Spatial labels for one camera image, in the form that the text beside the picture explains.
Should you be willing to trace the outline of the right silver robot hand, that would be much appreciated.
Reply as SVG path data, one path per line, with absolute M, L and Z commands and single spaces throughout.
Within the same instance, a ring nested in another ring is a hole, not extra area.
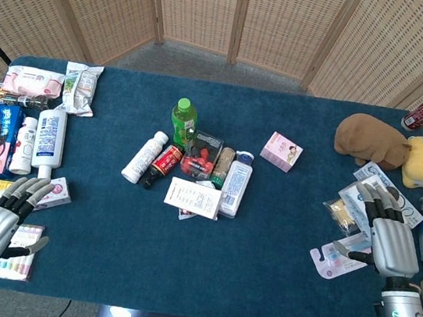
M 351 251 L 341 242 L 333 243 L 343 256 L 373 265 L 381 277 L 408 278 L 419 271 L 418 258 L 411 228 L 403 220 L 403 213 L 391 193 L 360 181 L 354 183 L 360 193 L 367 215 L 371 252 Z

